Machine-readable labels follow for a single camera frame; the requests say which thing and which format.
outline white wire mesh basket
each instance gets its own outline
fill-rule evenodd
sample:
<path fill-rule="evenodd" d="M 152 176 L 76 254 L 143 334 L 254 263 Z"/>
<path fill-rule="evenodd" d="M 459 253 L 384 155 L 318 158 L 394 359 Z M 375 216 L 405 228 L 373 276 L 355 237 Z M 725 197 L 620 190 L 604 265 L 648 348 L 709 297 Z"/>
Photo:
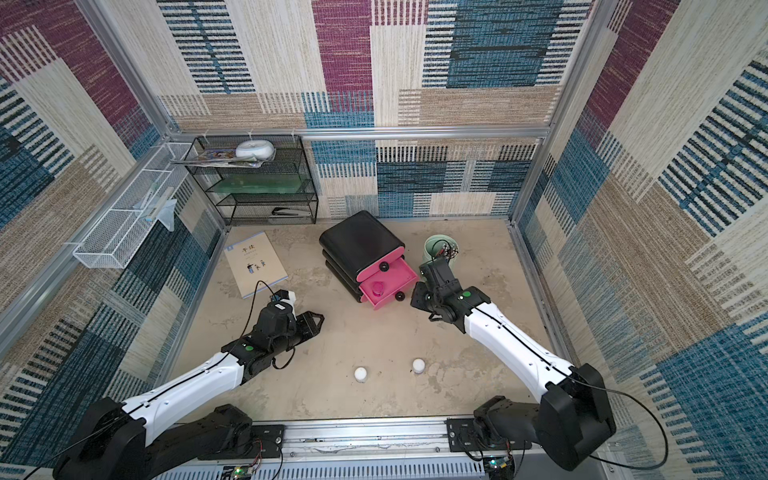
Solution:
<path fill-rule="evenodd" d="M 148 215 L 154 207 L 176 194 L 187 177 L 181 159 L 188 143 L 167 143 L 157 149 L 144 168 L 74 249 L 74 256 L 88 268 L 125 268 L 157 222 Z"/>

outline black wire mesh shelf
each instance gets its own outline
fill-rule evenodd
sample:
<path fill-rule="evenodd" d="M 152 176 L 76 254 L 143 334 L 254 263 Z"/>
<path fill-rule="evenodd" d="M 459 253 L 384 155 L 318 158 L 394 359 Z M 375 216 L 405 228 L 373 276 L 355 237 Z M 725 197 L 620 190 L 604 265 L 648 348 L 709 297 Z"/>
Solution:
<path fill-rule="evenodd" d="M 227 135 L 195 138 L 187 158 L 206 151 L 234 151 L 248 140 L 268 140 L 275 146 L 275 158 L 261 167 L 200 167 L 187 165 L 192 177 L 219 210 L 227 225 L 267 225 L 315 223 L 317 220 L 317 190 L 301 137 L 296 135 Z M 296 176 L 296 186 L 286 193 L 246 193 L 222 188 L 226 180 L 253 176 Z"/>

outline white round container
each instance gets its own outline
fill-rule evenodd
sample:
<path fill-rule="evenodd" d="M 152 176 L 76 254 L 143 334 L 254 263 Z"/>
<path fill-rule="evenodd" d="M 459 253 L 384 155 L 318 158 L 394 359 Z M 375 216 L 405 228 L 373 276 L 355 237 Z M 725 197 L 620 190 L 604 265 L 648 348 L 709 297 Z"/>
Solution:
<path fill-rule="evenodd" d="M 237 145 L 238 157 L 255 157 L 257 160 L 270 161 L 275 158 L 275 146 L 267 140 L 248 140 Z"/>

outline patterned wallpaper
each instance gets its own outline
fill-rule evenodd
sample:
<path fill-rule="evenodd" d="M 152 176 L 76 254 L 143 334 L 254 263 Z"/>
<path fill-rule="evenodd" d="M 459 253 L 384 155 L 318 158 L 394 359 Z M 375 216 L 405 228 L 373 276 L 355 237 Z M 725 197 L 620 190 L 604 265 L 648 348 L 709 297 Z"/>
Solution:
<path fill-rule="evenodd" d="M 0 0 L 0 310 L 159 138 L 72 0 Z"/>
<path fill-rule="evenodd" d="M 221 234 L 192 180 L 176 199 L 174 232 L 125 270 L 79 266 L 0 362 L 0 477 L 64 448 L 92 402 L 154 386 Z"/>
<path fill-rule="evenodd" d="M 548 123 L 591 0 L 105 0 L 182 130 Z M 319 217 L 505 215 L 537 139 L 307 142 Z"/>
<path fill-rule="evenodd" d="M 637 478 L 768 472 L 767 41 L 766 2 L 621 0 L 521 219 L 574 357 L 670 436 Z"/>
<path fill-rule="evenodd" d="M 546 123 L 591 0 L 105 0 L 183 129 Z"/>

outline concrete floor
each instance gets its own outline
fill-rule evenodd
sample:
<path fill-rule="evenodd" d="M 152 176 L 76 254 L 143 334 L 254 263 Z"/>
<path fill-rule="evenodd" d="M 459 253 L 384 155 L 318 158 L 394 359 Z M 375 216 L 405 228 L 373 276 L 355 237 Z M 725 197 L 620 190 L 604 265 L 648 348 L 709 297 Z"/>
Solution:
<path fill-rule="evenodd" d="M 503 220 L 384 222 L 406 244 L 406 260 L 416 270 L 424 241 L 444 233 L 458 241 L 454 274 L 464 287 L 476 286 L 505 315 L 547 348 L 551 344 L 525 281 Z M 319 336 L 303 344 L 285 370 L 268 369 L 237 389 L 216 397 L 186 420 L 232 403 L 254 420 L 330 419 L 378 416 L 468 414 L 494 395 L 530 401 L 528 390 L 490 351 L 447 323 L 431 323 L 428 313 L 406 301 L 373 312 L 357 303 L 325 267 L 319 235 L 329 224 L 235 227 L 227 245 L 266 231 L 294 290 L 296 311 L 326 317 Z M 251 325 L 267 302 L 257 295 Z M 214 271 L 173 376 L 210 358 L 243 330 L 250 299 L 243 300 L 224 255 Z M 278 357 L 285 363 L 289 353 Z M 427 363 L 422 375 L 411 362 Z M 369 378 L 357 383 L 354 369 Z"/>

